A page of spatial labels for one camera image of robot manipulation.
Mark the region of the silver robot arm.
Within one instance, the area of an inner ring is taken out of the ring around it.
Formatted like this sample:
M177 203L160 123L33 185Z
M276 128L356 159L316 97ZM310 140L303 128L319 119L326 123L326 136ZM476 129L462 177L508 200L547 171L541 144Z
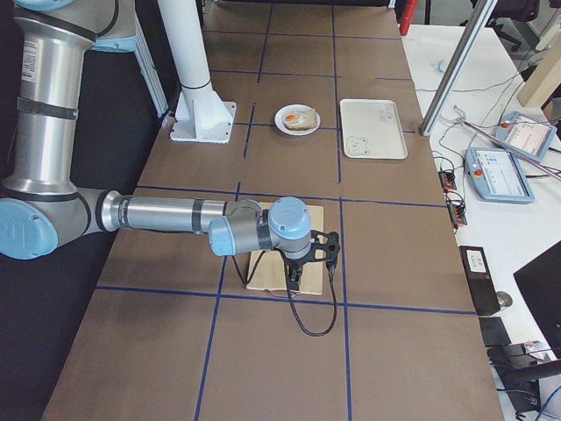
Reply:
M219 256L278 251L288 286L297 288L319 241L297 198L264 209L252 200L123 196L71 182L84 54L134 50L134 2L17 1L14 18L24 48L14 171L2 184L3 254L34 259L84 235L118 229L205 233Z

